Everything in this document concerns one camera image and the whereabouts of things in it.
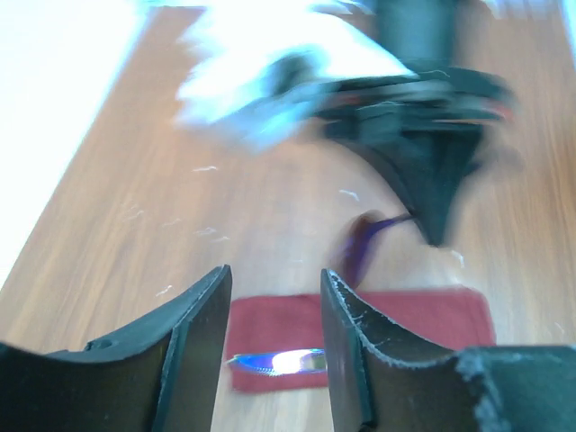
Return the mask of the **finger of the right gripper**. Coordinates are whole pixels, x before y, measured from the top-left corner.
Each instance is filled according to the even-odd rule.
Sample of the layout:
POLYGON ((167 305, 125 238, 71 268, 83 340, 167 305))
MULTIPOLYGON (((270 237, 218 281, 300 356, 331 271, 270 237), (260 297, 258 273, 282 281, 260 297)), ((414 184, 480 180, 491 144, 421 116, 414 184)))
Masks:
POLYGON ((405 132, 375 146, 357 145, 414 218, 424 240, 446 243, 451 208, 461 182, 475 168, 482 130, 405 132))

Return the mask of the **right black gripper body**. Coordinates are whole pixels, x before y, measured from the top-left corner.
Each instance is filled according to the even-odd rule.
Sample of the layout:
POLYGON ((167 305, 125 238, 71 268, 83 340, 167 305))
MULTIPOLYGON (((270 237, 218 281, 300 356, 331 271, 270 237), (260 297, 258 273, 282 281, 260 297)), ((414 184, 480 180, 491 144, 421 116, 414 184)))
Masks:
POLYGON ((497 76, 443 67, 413 77, 345 80, 315 115, 327 122, 328 138, 374 148, 404 132, 455 131, 463 124, 502 121, 514 102, 497 76))

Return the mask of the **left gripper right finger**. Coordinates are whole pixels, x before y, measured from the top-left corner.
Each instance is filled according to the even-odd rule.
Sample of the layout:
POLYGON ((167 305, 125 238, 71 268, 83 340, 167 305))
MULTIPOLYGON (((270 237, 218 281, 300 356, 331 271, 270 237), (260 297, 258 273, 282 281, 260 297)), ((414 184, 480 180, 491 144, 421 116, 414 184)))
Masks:
POLYGON ((320 276, 328 388, 337 431, 572 431, 573 346, 454 351, 320 276))

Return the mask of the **purple iridescent utensil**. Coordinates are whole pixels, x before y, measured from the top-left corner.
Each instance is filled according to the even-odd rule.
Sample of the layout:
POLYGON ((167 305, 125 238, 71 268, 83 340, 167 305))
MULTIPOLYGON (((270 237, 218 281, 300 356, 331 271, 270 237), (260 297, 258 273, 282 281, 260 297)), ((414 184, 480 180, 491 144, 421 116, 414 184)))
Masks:
POLYGON ((387 229, 412 219, 409 213, 390 218, 378 211, 362 213, 349 223, 342 238, 336 242, 330 268, 355 290, 365 278, 379 237, 387 229))

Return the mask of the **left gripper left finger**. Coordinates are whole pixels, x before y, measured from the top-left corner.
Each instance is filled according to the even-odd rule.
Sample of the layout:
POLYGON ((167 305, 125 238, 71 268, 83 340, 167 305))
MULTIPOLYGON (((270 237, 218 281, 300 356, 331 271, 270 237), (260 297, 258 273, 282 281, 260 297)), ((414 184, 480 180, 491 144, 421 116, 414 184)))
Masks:
POLYGON ((210 430, 231 288, 230 266, 218 266, 82 351, 2 344, 1 429, 210 430))

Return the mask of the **dark red cloth napkin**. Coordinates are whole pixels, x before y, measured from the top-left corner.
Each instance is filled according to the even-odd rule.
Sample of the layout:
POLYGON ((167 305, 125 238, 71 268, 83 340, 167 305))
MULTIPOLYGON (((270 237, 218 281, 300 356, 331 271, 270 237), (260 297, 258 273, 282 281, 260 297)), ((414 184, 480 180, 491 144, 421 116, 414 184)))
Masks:
MULTIPOLYGON (((404 328, 440 346, 493 346, 496 335, 485 297, 463 286, 440 290, 362 292, 360 297, 404 328)), ((255 296, 230 305, 226 357, 322 348, 320 296, 255 296)), ((237 392, 266 393, 323 388, 325 373, 265 376, 231 368, 237 392)))

